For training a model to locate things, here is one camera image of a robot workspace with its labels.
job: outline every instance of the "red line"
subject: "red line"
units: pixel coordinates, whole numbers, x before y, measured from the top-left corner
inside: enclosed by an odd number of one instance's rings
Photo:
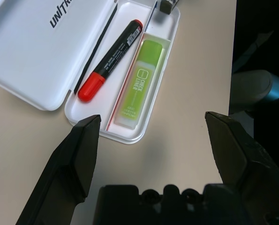
[[[138,53],[138,51],[139,51],[139,49],[140,49],[140,44],[141,44],[141,42],[142,42],[142,40],[143,40],[143,37],[144,37],[144,33],[143,33],[143,36],[142,36],[141,39],[140,39],[139,48],[137,49],[135,55],[137,55],[137,53]],[[132,63],[131,63],[131,67],[130,67],[130,69],[129,69],[129,71],[128,71],[127,78],[126,78],[126,80],[125,80],[125,82],[124,82],[124,84],[123,84],[123,86],[122,86],[121,92],[120,92],[119,97],[118,97],[118,101],[117,101],[116,104],[115,104],[114,111],[113,111],[113,113],[112,113],[112,115],[111,115],[111,117],[110,117],[110,121],[109,121],[109,123],[108,123],[108,125],[107,125],[106,131],[109,130],[110,124],[112,123],[114,114],[115,114],[115,112],[116,112],[116,108],[117,108],[117,106],[118,106],[118,104],[119,104],[121,95],[122,95],[122,93],[123,93],[123,91],[124,91],[124,89],[125,89],[125,86],[126,86],[126,84],[127,84],[127,81],[128,81],[129,76],[130,76],[131,69],[133,68],[133,64],[134,64],[135,59],[136,59],[136,57],[133,59],[133,61],[132,61]]]

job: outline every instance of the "black marker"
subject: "black marker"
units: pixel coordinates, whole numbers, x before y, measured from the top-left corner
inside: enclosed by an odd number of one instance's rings
[[[92,100],[142,30],[143,24],[139,20],[133,20],[129,23],[79,90],[78,97],[81,101],[89,102]]]

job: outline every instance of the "white label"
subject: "white label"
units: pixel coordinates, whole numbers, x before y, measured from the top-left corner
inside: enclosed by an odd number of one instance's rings
[[[133,34],[131,34],[128,39],[127,43],[129,46],[133,43],[133,41],[137,38],[137,36],[140,34],[140,28],[137,28]]]

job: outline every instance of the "highlighter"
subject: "highlighter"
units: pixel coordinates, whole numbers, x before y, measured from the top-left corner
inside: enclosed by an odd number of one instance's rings
[[[114,123],[134,130],[139,122],[162,52],[162,45],[145,40],[130,75]]]

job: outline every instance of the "table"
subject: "table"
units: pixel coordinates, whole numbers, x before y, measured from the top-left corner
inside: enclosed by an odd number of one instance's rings
[[[100,137],[89,196],[72,225],[90,225],[99,188],[220,183],[206,111],[228,114],[236,0],[181,0],[181,20],[144,138]],[[64,107],[42,112],[0,88],[0,225],[15,224],[54,149],[71,130]]]

